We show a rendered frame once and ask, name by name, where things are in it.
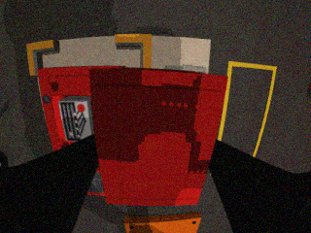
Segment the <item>grey block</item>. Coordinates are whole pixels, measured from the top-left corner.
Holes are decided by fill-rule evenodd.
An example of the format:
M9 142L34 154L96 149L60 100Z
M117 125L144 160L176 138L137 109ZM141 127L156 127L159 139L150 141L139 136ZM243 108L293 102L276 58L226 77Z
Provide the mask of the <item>grey block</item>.
M4 108L5 104L9 101L7 94L0 88L0 110Z

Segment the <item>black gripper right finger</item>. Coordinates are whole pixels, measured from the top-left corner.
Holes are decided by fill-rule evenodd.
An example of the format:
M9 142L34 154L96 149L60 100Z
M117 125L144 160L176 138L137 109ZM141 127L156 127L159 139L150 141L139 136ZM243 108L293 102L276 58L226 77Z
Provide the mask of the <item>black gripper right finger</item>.
M209 170L233 233L288 233L311 206L311 172L293 174L215 139Z

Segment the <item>black toy tyre with silver hub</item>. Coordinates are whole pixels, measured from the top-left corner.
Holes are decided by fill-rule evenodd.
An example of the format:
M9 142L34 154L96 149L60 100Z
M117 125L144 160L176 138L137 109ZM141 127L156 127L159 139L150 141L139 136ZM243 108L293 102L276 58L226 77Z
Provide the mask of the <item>black toy tyre with silver hub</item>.
M0 166L1 167L7 167L8 164L8 158L5 156L4 152L0 150Z

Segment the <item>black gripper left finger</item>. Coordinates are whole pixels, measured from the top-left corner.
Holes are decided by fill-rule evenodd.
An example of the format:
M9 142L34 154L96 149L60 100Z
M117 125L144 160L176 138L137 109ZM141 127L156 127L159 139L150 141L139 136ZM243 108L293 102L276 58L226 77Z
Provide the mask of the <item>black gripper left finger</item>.
M0 213L17 233L73 233L97 168L94 133L18 166L0 166Z

